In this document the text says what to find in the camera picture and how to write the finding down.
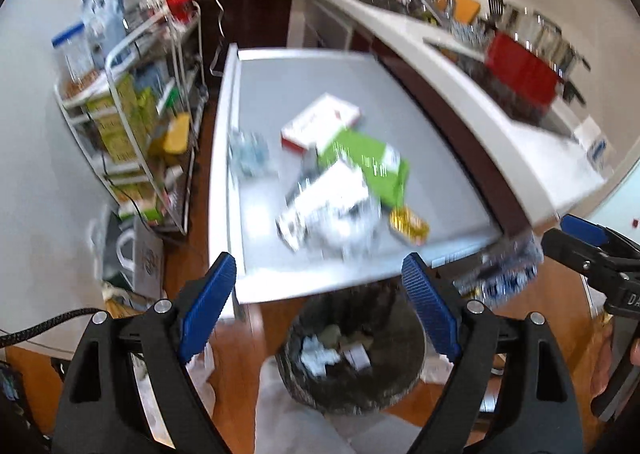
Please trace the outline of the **printed paper leaflet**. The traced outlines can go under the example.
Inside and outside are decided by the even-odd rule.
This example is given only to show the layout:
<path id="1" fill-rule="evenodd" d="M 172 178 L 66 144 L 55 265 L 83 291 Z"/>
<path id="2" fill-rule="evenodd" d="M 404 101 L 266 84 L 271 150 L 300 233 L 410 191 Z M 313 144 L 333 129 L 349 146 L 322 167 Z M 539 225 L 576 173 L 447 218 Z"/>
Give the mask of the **printed paper leaflet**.
<path id="1" fill-rule="evenodd" d="M 480 264 L 452 284 L 466 299 L 491 309 L 518 295 L 538 274 L 544 253 L 533 232 L 524 233 L 480 255 Z"/>

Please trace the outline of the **black trash bin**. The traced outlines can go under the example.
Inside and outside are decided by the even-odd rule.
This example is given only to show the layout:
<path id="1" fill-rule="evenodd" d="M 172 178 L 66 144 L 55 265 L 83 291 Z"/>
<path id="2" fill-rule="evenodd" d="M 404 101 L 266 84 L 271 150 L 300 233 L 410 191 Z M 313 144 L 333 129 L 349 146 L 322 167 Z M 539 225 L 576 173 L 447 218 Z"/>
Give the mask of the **black trash bin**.
<path id="1" fill-rule="evenodd" d="M 323 414 L 361 415 L 416 386 L 425 346 L 416 312 L 391 280 L 309 298 L 276 360 L 295 401 Z"/>

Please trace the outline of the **white kitchen counter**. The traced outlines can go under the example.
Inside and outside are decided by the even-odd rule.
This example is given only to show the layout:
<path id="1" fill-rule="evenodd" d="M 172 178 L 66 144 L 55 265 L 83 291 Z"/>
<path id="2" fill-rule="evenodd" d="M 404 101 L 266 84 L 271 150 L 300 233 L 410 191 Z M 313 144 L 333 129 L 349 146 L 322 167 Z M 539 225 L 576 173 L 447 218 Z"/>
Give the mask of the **white kitchen counter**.
<path id="1" fill-rule="evenodd" d="M 324 1 L 371 34 L 370 50 L 439 128 L 503 231 L 545 226 L 605 184 L 579 143 L 514 122 L 428 46 L 454 41 L 441 30 L 357 0 Z"/>

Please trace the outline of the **black induction cooktop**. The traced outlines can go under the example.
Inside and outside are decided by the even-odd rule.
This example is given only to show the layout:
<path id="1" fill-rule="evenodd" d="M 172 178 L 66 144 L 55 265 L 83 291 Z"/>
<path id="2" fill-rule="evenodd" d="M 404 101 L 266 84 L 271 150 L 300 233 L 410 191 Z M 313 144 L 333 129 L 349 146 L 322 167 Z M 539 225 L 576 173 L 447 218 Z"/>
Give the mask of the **black induction cooktop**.
<path id="1" fill-rule="evenodd" d="M 428 42 L 426 39 L 423 39 L 423 42 L 448 58 L 462 73 L 468 75 L 514 122 L 521 122 L 577 141 L 574 130 L 563 122 L 559 115 L 553 114 L 550 107 L 538 107 L 519 96 L 491 73 L 491 70 L 480 60 L 441 44 Z"/>

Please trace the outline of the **white shopping bag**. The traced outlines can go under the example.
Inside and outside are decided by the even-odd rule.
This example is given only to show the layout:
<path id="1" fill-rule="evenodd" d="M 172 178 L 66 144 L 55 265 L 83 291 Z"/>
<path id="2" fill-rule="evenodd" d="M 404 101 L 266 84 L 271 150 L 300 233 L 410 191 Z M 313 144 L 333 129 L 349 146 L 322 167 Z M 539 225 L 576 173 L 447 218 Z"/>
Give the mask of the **white shopping bag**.
<path id="1" fill-rule="evenodd" d="M 89 231 L 98 281 L 147 300 L 163 297 L 164 245 L 139 216 L 119 219 L 106 208 Z"/>

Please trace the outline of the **red rectangular board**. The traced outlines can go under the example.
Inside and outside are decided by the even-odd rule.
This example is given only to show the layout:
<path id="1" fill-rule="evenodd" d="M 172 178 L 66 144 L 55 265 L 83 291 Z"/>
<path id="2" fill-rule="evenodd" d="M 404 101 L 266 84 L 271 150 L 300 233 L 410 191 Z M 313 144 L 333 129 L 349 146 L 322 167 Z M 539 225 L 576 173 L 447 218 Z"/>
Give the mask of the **red rectangular board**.
<path id="1" fill-rule="evenodd" d="M 496 32 L 492 38 L 485 63 L 505 86 L 540 110 L 548 110 L 556 98 L 559 76 L 504 32 Z"/>

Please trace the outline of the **yellow snack wrapper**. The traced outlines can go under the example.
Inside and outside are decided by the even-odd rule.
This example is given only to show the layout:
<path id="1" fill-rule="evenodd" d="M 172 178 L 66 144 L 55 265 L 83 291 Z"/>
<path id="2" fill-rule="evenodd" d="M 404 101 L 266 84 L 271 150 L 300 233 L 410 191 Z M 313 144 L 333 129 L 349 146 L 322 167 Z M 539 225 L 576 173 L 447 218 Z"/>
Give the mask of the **yellow snack wrapper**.
<path id="1" fill-rule="evenodd" d="M 430 234 L 427 222 L 407 206 L 394 208 L 388 216 L 388 225 L 390 232 L 411 245 L 424 245 Z"/>

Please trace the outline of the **stainless steel pot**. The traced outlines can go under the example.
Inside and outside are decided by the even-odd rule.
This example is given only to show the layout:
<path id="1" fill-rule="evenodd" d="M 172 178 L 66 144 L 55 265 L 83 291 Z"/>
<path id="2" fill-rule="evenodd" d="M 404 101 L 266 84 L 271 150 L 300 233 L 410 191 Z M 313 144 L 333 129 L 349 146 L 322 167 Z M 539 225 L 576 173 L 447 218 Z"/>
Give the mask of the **stainless steel pot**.
<path id="1" fill-rule="evenodd" d="M 567 80 L 578 64 L 588 72 L 591 70 L 586 58 L 564 38 L 561 27 L 537 10 L 507 2 L 497 27 L 563 80 Z"/>

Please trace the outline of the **green plastic pouch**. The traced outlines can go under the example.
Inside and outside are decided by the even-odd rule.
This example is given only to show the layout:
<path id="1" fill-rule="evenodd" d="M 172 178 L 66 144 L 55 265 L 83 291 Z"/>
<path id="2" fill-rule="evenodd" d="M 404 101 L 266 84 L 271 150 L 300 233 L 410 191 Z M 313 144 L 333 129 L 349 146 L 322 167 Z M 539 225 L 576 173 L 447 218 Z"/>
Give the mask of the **green plastic pouch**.
<path id="1" fill-rule="evenodd" d="M 361 169 L 371 192 L 390 208 L 405 203 L 409 163 L 390 144 L 372 136 L 343 129 L 319 156 L 319 165 L 333 165 L 339 158 Z"/>

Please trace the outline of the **silver foil packet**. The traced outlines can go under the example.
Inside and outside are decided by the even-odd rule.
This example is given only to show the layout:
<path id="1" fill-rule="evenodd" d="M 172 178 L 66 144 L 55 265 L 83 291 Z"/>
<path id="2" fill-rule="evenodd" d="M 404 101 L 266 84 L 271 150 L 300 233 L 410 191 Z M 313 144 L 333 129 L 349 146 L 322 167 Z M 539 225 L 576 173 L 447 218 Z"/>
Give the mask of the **silver foil packet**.
<path id="1" fill-rule="evenodd" d="M 343 259 L 370 254 L 382 206 L 360 167 L 345 159 L 307 180 L 276 220 L 288 248 L 315 249 Z"/>

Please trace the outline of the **white red medicine box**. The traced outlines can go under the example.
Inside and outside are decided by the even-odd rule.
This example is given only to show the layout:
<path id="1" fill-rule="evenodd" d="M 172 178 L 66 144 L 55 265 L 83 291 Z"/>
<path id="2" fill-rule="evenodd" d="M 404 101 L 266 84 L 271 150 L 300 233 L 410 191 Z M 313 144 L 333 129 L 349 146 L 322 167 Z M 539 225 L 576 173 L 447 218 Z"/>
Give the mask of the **white red medicine box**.
<path id="1" fill-rule="evenodd" d="M 325 93 L 285 124 L 280 131 L 284 148 L 305 153 L 315 148 L 321 154 L 343 130 L 360 121 L 360 108 Z"/>

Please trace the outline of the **crumpled white plastic wrap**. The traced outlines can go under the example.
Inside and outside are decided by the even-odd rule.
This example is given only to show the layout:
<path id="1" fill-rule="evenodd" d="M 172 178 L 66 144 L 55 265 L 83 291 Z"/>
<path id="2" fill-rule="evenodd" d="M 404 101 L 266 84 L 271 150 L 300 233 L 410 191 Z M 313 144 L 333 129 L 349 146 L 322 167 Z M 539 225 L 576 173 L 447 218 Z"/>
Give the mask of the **crumpled white plastic wrap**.
<path id="1" fill-rule="evenodd" d="M 228 154 L 229 165 L 238 179 L 265 177 L 274 171 L 268 144 L 258 133 L 232 130 Z"/>

